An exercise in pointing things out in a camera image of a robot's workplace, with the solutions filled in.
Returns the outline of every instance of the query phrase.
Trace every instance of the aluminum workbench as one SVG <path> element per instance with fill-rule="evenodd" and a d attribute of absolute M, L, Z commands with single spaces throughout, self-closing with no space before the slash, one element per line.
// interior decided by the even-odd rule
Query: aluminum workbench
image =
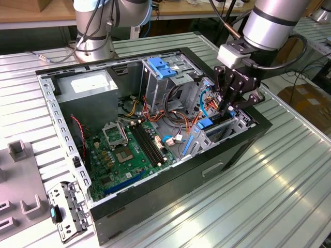
<path fill-rule="evenodd" d="M 184 46 L 209 66 L 219 64 L 218 49 L 194 33 L 115 42 L 120 56 Z M 69 52 L 42 51 L 54 60 Z M 72 179 L 34 74 L 47 67 L 28 53 L 0 56 L 0 149 L 18 139 L 31 142 L 46 191 Z M 319 247 L 331 231 L 331 140 L 262 92 L 266 101 L 256 108 L 273 126 L 236 165 L 103 247 Z M 64 246 L 49 218 L 0 242 L 22 246 L 98 242 L 90 228 Z"/>
<path fill-rule="evenodd" d="M 331 45 L 326 43 L 326 38 L 331 37 L 331 23 L 321 24 L 304 17 L 295 25 L 294 32 L 304 36 L 309 46 L 322 55 L 331 53 Z"/>

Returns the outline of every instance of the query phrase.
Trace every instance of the blue drive bay latch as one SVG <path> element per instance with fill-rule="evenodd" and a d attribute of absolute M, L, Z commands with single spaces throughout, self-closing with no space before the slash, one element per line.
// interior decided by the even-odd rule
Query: blue drive bay latch
<path fill-rule="evenodd" d="M 177 75 L 177 73 L 171 70 L 168 64 L 159 57 L 148 58 L 147 62 L 162 79 Z"/>

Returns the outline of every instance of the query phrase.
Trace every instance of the blue plastic clip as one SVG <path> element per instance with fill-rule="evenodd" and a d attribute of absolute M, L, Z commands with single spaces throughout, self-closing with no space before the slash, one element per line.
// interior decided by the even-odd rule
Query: blue plastic clip
<path fill-rule="evenodd" d="M 197 123 L 197 125 L 200 129 L 204 129 L 206 127 L 209 127 L 212 124 L 213 124 L 213 122 L 209 118 L 204 118 L 202 120 L 199 120 L 198 123 Z"/>
<path fill-rule="evenodd" d="M 148 58 L 147 62 L 162 79 L 177 75 L 177 73 L 171 70 L 168 64 L 159 57 Z"/>

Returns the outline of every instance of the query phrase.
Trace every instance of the red cable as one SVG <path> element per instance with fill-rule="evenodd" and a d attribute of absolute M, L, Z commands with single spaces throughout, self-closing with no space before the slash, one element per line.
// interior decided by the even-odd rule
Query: red cable
<path fill-rule="evenodd" d="M 83 143 L 83 157 L 85 158 L 85 138 L 84 138 L 82 125 L 80 124 L 80 122 L 74 116 L 71 116 L 71 118 L 75 120 L 75 122 L 78 124 L 79 129 L 81 130 L 82 143 Z"/>

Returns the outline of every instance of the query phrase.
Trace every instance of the expansion slot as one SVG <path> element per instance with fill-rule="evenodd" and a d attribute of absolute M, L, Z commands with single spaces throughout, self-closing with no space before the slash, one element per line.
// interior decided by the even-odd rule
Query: expansion slot
<path fill-rule="evenodd" d="M 120 184 L 118 185 L 115 185 L 107 190 L 105 190 L 103 193 L 104 195 L 108 195 L 108 194 L 111 194 L 111 193 L 114 193 L 118 190 L 121 190 L 123 188 L 125 188 L 126 186 L 129 186 L 130 184 L 133 184 L 134 182 L 137 182 L 141 179 L 141 176 L 145 173 L 146 171 L 144 170 L 143 172 L 140 172 L 138 175 L 124 181 L 124 182 L 121 182 Z"/>

